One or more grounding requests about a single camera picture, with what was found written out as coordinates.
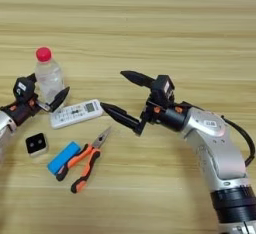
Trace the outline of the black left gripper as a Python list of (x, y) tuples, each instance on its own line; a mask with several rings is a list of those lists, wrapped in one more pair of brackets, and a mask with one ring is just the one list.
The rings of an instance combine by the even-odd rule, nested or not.
[[(36, 83), (37, 79), (35, 73), (27, 76), (29, 80)], [(65, 101), (70, 88), (66, 87), (61, 90), (50, 103), (50, 111), (54, 112)], [(22, 125), (28, 118), (35, 116), (41, 110), (49, 110), (49, 107), (45, 105), (41, 107), (39, 101), (36, 99), (30, 99), (25, 103), (18, 103), (17, 101), (0, 107), (0, 127), (11, 126), (18, 127)]]

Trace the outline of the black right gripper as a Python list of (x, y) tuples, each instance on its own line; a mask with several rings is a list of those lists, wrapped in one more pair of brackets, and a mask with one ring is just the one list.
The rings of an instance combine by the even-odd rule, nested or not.
[[(136, 71), (121, 71), (123, 75), (130, 82), (150, 88), (154, 79)], [(103, 110), (112, 117), (116, 122), (132, 129), (141, 130), (142, 123), (129, 115), (125, 110), (107, 103), (100, 103)], [(146, 105), (140, 115), (142, 121), (150, 124), (160, 124), (175, 132), (180, 132), (184, 125), (185, 119), (188, 115), (190, 105), (186, 102), (171, 103), (168, 107), (161, 106), (153, 101), (147, 100)]]

